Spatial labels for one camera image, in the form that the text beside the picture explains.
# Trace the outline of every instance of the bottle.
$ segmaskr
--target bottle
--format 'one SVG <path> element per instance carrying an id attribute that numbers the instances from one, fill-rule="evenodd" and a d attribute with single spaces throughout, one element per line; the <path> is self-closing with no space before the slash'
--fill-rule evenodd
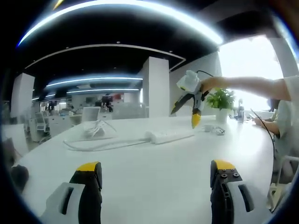
<path id="1" fill-rule="evenodd" d="M 243 106 L 243 100 L 239 99 L 239 107 L 238 107 L 238 123 L 244 123 L 245 119 L 245 111 Z"/>

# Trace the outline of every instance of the white pillar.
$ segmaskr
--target white pillar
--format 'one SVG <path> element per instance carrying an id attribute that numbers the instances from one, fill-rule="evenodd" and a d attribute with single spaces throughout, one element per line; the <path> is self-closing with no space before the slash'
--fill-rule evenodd
<path id="1" fill-rule="evenodd" d="M 298 75 L 296 60 L 286 40 L 273 37 L 270 37 L 269 40 L 275 50 L 284 78 Z"/>
<path id="2" fill-rule="evenodd" d="M 150 118 L 169 117 L 168 60 L 149 57 L 140 75 L 143 77 L 143 103 Z"/>
<path id="3" fill-rule="evenodd" d="M 13 93 L 11 96 L 12 118 L 19 117 L 30 111 L 32 104 L 32 94 L 34 77 L 25 73 L 20 74 L 14 80 Z"/>

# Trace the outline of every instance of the desk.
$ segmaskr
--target desk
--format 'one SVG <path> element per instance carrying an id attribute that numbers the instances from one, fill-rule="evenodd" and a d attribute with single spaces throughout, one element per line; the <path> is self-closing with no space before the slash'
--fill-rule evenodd
<path id="1" fill-rule="evenodd" d="M 191 117 L 108 121 L 118 134 L 143 137 L 147 130 L 191 128 Z M 19 164 L 29 170 L 23 198 L 38 216 L 46 199 L 76 168 L 100 161 L 103 175 L 101 219 L 111 224 L 211 223 L 210 165 L 213 159 L 233 163 L 243 180 L 266 197 L 272 174 L 273 148 L 265 130 L 230 120 L 224 136 L 201 131 L 215 117 L 203 116 L 195 136 L 175 142 L 146 143 L 97 152 L 67 150 L 63 140 L 80 132 L 75 126 L 38 146 Z"/>
<path id="2" fill-rule="evenodd" d="M 81 123 L 81 119 L 82 119 L 82 114 L 74 114 L 74 115 L 69 115 L 70 119 L 71 119 L 71 123 L 73 125 L 78 125 Z"/>

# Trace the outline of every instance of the green plant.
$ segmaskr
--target green plant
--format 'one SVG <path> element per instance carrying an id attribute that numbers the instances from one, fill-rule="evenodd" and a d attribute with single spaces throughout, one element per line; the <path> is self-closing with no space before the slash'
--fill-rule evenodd
<path id="1" fill-rule="evenodd" d="M 215 93 L 210 93 L 206 101 L 209 103 L 211 108 L 218 109 L 230 109 L 234 107 L 234 92 L 228 91 L 227 89 L 216 88 Z"/>

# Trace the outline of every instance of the black ceiling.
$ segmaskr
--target black ceiling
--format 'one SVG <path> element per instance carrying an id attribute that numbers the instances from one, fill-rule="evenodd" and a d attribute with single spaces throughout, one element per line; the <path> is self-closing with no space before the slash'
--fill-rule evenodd
<path id="1" fill-rule="evenodd" d="M 26 8 L 27 13 L 33 12 L 38 18 L 35 23 L 52 14 L 52 8 L 56 3 L 52 1 L 49 5 L 43 5 L 40 2 L 33 1 L 32 8 L 28 6 Z M 55 11 L 81 2 L 64 0 Z M 202 9 L 212 6 L 214 2 L 216 1 L 158 1 L 193 16 Z M 27 15 L 24 18 L 27 23 L 23 21 L 21 25 L 16 26 L 20 37 L 15 40 L 15 44 L 21 39 L 21 34 L 32 27 L 32 16 Z M 258 11 L 249 11 L 218 21 L 212 24 L 212 28 L 227 42 L 236 37 L 258 33 L 268 25 L 267 16 Z M 217 50 L 217 46 L 209 39 L 167 16 L 140 7 L 119 5 L 90 7 L 59 17 L 33 33 L 16 48 L 4 96 L 10 98 L 14 78 L 22 72 L 35 76 L 35 89 L 41 91 L 46 84 L 56 78 L 91 73 L 136 75 L 149 56 L 169 60 L 170 68 L 181 61 L 174 56 L 144 49 L 94 47 L 56 54 L 26 68 L 35 60 L 66 48 L 117 42 L 165 52 L 172 51 L 173 54 L 186 59 L 181 65 Z"/>

